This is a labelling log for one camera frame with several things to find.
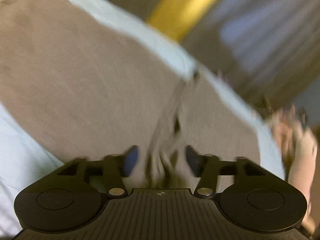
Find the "grey curtain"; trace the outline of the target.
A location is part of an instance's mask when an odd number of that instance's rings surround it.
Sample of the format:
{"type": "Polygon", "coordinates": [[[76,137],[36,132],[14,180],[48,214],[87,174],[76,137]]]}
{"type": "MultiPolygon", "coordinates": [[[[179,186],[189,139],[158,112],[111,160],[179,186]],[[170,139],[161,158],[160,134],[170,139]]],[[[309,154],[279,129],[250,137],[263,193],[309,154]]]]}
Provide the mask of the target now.
{"type": "MultiPolygon", "coordinates": [[[[109,0],[147,23],[160,0],[109,0]]],[[[218,0],[179,43],[248,103],[319,102],[319,0],[218,0]]]]}

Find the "grey sweatpants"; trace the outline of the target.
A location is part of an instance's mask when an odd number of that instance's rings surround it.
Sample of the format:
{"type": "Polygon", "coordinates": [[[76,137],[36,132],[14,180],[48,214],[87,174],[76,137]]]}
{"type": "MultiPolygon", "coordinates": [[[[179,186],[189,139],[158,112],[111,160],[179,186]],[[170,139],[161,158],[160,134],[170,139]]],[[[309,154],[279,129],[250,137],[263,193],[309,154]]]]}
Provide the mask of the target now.
{"type": "Polygon", "coordinates": [[[182,79],[68,0],[1,0],[1,103],[62,161],[139,146],[127,187],[194,189],[188,145],[260,161],[255,132],[202,73],[182,79]]]}

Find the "light blue mushroom bedsheet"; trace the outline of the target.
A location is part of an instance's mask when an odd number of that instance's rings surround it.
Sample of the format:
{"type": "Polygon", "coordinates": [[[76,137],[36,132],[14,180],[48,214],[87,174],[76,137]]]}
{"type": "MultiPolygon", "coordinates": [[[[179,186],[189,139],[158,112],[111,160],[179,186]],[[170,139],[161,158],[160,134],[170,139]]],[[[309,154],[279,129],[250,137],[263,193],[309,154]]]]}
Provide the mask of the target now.
{"type": "MultiPolygon", "coordinates": [[[[198,63],[181,46],[149,27],[138,17],[107,0],[69,0],[84,9],[101,24],[111,27],[145,45],[168,64],[183,79],[190,79],[199,70],[218,93],[225,106],[240,120],[251,126],[257,137],[260,164],[279,178],[285,177],[280,153],[254,109],[220,81],[208,68],[198,63]]],[[[52,172],[61,165],[56,157],[42,148],[1,108],[1,238],[10,239],[21,230],[14,213],[13,203],[17,194],[26,186],[52,172]]]]}

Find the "yellow curtain stripe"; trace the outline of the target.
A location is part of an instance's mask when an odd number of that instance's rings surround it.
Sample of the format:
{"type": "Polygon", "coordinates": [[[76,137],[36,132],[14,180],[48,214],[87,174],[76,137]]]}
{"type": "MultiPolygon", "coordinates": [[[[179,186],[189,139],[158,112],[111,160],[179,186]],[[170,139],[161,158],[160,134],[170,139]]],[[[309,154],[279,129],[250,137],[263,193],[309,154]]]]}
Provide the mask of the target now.
{"type": "Polygon", "coordinates": [[[147,23],[181,43],[218,0],[160,0],[147,23]]]}

